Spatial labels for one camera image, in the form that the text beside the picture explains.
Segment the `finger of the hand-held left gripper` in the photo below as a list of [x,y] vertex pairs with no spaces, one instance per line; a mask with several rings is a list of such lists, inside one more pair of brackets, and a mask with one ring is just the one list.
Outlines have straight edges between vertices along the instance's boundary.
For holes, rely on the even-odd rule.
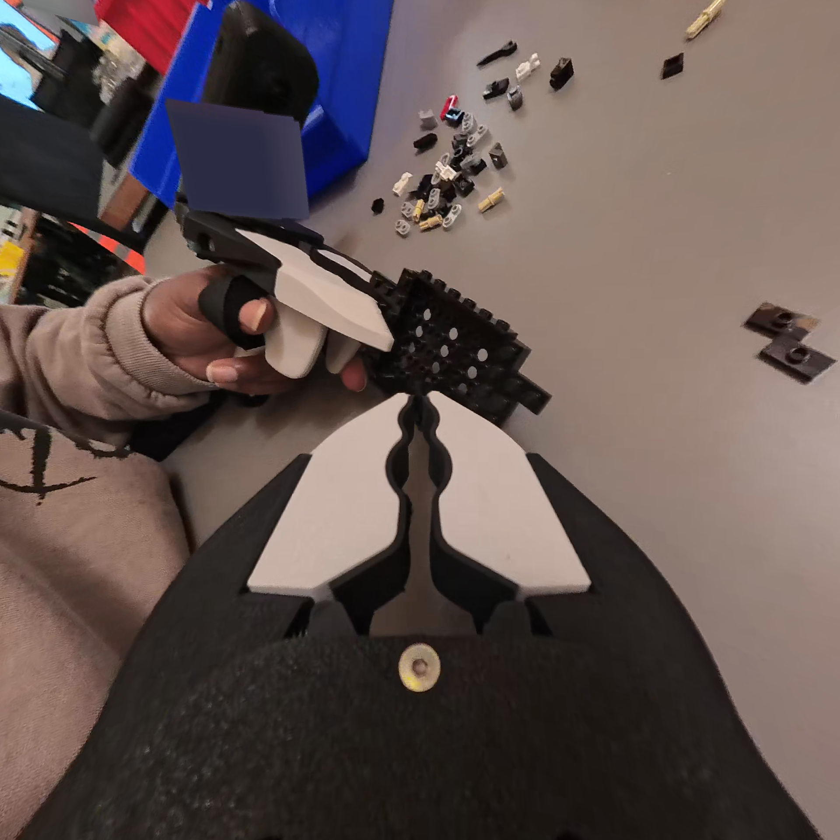
[[274,296],[296,312],[349,339],[389,351],[393,336],[369,283],[352,286],[339,275],[322,268],[302,249],[241,228],[244,236],[280,262]]
[[382,273],[329,246],[308,247],[313,264],[342,280],[347,286],[372,298],[380,308],[392,308],[394,285]]

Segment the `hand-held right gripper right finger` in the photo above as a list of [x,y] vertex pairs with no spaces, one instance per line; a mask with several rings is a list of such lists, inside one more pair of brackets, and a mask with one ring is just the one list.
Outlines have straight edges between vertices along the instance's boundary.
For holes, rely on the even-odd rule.
[[450,463],[437,503],[445,544],[512,583],[519,599],[587,592],[590,576],[522,447],[446,395],[427,399]]

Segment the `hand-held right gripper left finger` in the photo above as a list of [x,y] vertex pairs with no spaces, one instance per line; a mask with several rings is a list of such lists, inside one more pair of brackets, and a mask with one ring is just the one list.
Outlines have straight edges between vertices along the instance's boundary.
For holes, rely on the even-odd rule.
[[414,399],[397,394],[316,447],[252,570],[250,592],[332,600],[406,525]]

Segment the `black brick plate assembly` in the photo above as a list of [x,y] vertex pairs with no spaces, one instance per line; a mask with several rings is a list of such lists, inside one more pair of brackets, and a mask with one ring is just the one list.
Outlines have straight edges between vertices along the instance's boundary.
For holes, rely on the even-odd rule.
[[371,285],[393,345],[362,356],[384,394],[440,392],[499,427],[518,407],[538,415],[548,405],[551,394],[520,372],[530,349],[508,322],[426,270],[396,282],[375,271]]

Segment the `person's left forearm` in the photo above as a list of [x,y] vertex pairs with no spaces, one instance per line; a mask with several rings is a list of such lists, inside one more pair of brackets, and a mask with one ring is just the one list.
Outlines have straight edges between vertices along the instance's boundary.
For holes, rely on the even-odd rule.
[[3,305],[2,428],[123,445],[140,422],[204,405],[216,386],[168,360],[143,325],[150,294],[171,284],[117,280],[79,308]]

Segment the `grey desk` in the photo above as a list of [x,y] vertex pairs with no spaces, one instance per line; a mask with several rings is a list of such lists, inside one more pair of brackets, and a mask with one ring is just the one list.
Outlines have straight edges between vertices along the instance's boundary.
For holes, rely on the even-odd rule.
[[[369,160],[309,225],[518,331],[552,400],[509,435],[657,564],[765,759],[838,838],[838,364],[801,384],[742,326],[766,301],[809,314],[838,360],[838,2],[726,2],[684,42],[707,5],[395,2]],[[509,40],[500,71],[476,69]],[[522,110],[480,99],[532,52]],[[392,187],[432,169],[417,115],[452,92],[509,165],[451,230],[399,238]]]

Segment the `person's left hand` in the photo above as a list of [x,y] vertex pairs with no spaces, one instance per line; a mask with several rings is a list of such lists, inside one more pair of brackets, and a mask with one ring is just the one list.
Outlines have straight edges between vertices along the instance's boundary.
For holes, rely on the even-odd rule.
[[208,266],[154,284],[142,309],[148,338],[177,368],[220,389],[247,396],[291,391],[300,380],[275,371],[262,354],[235,356],[237,346],[201,312],[204,289],[229,277],[224,266]]

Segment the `blue plastic bin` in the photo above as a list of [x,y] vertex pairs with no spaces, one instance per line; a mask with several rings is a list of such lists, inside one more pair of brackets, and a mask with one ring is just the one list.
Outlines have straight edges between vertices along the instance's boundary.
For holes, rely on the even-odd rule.
[[[252,4],[300,41],[318,70],[318,95],[301,130],[308,196],[314,198],[368,159],[393,3]],[[165,103],[199,101],[227,5],[194,5],[129,164],[131,175],[168,207],[182,171]]]

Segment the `red plastic bin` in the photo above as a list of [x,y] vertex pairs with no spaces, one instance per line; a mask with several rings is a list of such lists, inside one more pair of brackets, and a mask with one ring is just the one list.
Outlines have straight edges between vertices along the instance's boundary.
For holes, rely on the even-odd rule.
[[208,1],[96,1],[94,11],[145,62],[164,76],[196,5]]

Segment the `pile of small brick pieces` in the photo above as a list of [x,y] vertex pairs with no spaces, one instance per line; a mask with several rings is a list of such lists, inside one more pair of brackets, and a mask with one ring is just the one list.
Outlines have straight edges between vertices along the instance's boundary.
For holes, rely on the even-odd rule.
[[[501,71],[501,62],[518,54],[518,43],[509,40],[482,56],[477,70]],[[507,75],[489,77],[482,83],[480,99],[484,103],[499,100],[510,113],[517,113],[525,104],[523,85],[542,66],[538,52],[507,70]],[[569,56],[559,58],[548,76],[549,89],[562,90],[574,77],[574,64]],[[402,199],[394,222],[399,238],[408,238],[414,231],[449,231],[457,225],[465,211],[467,199],[473,196],[476,180],[488,169],[502,171],[509,165],[502,143],[494,140],[486,122],[482,122],[475,104],[452,92],[438,112],[426,109],[418,115],[421,134],[413,142],[413,154],[419,164],[431,165],[430,171],[415,175],[405,171],[396,179],[392,194]]]

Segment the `black chair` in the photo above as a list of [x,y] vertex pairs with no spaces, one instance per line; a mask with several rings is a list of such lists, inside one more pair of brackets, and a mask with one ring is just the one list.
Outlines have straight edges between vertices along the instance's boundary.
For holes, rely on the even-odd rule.
[[1,204],[80,225],[142,253],[143,236],[99,217],[102,166],[83,128],[1,97]]

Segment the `small black brick plate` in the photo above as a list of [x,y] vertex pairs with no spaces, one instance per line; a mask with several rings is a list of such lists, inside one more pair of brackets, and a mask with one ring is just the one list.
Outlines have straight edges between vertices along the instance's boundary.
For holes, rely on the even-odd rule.
[[761,349],[758,358],[802,384],[814,382],[837,363],[788,333],[773,338]]
[[744,321],[743,327],[770,337],[791,337],[802,341],[819,325],[820,319],[771,302],[761,303]]

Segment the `tan connector pin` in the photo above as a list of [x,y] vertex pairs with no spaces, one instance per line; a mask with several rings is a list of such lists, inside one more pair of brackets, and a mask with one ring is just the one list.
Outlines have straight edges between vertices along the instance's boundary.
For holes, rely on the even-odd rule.
[[716,20],[720,16],[722,9],[725,7],[726,2],[727,1],[723,0],[709,2],[709,4],[686,28],[685,41],[694,40],[704,29]]

